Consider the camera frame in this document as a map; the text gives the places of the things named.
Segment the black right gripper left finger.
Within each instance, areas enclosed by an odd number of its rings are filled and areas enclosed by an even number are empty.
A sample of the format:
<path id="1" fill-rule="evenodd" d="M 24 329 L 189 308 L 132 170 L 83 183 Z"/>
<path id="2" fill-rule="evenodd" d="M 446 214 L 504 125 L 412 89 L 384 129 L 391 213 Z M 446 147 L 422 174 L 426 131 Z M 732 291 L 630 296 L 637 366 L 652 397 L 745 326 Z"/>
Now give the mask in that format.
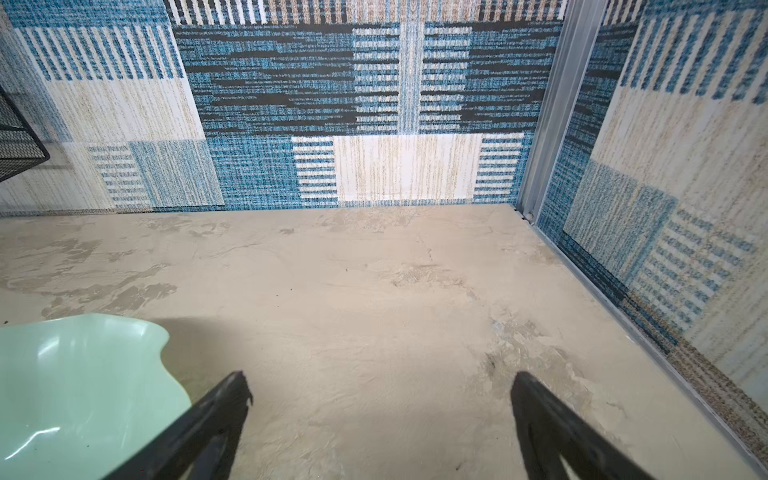
<path id="1" fill-rule="evenodd" d="M 108 479 L 227 479 L 253 396 L 234 371 Z"/>

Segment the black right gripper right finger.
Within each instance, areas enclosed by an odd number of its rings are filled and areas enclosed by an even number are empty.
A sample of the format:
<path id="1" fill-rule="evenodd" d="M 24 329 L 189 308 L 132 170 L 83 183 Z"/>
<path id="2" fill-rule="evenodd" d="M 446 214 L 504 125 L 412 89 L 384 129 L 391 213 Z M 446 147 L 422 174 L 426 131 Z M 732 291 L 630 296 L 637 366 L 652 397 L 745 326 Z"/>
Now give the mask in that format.
<path id="1" fill-rule="evenodd" d="M 649 479 L 527 371 L 516 374 L 511 406 L 530 479 Z"/>

